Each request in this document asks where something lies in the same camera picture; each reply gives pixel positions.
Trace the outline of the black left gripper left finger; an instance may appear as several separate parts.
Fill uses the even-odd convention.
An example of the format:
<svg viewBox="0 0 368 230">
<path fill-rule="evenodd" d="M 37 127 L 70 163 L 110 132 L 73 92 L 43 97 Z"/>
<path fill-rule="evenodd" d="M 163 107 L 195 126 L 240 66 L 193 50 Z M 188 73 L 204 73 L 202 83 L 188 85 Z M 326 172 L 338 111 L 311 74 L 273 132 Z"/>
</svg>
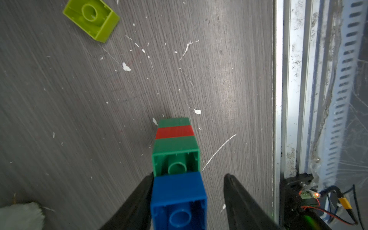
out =
<svg viewBox="0 0 368 230">
<path fill-rule="evenodd" d="M 100 230 L 149 230 L 153 181 L 153 173 L 144 177 L 125 203 Z"/>
</svg>

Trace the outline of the red lego brick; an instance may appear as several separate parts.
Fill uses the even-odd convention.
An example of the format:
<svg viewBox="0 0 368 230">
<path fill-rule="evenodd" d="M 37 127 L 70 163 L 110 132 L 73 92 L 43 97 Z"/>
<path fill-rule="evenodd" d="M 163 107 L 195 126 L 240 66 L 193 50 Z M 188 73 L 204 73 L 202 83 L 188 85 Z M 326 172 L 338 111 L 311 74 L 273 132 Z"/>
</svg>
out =
<svg viewBox="0 0 368 230">
<path fill-rule="evenodd" d="M 172 127 L 160 127 L 156 133 L 156 140 L 167 138 L 179 138 L 194 136 L 194 131 L 191 125 L 187 126 L 172 126 Z"/>
</svg>

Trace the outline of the blue lego brick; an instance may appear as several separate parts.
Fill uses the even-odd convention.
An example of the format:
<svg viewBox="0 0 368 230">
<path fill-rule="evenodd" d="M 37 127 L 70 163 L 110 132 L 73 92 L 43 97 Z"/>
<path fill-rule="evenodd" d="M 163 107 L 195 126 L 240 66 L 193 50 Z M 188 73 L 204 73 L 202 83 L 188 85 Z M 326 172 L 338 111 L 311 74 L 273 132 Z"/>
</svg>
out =
<svg viewBox="0 0 368 230">
<path fill-rule="evenodd" d="M 155 177 L 150 211 L 155 230 L 205 230 L 207 194 L 201 174 Z"/>
</svg>

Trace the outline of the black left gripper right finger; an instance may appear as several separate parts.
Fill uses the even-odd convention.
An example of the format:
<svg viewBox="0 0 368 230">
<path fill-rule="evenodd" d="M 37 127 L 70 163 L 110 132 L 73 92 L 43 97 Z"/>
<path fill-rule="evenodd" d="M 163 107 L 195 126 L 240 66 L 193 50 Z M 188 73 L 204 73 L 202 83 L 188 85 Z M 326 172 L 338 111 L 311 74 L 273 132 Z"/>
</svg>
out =
<svg viewBox="0 0 368 230">
<path fill-rule="evenodd" d="M 234 175 L 224 176 L 223 193 L 230 230 L 280 229 Z"/>
</svg>

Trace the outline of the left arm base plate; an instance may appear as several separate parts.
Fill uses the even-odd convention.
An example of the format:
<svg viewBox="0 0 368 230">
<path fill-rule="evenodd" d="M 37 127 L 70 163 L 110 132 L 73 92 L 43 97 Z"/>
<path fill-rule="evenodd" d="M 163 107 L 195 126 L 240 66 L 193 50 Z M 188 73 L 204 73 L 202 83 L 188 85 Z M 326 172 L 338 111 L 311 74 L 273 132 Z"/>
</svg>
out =
<svg viewBox="0 0 368 230">
<path fill-rule="evenodd" d="M 333 221 L 365 229 L 356 188 L 342 192 L 337 186 L 321 191 L 312 174 L 299 174 L 280 185 L 280 224 L 285 230 L 330 230 Z"/>
</svg>

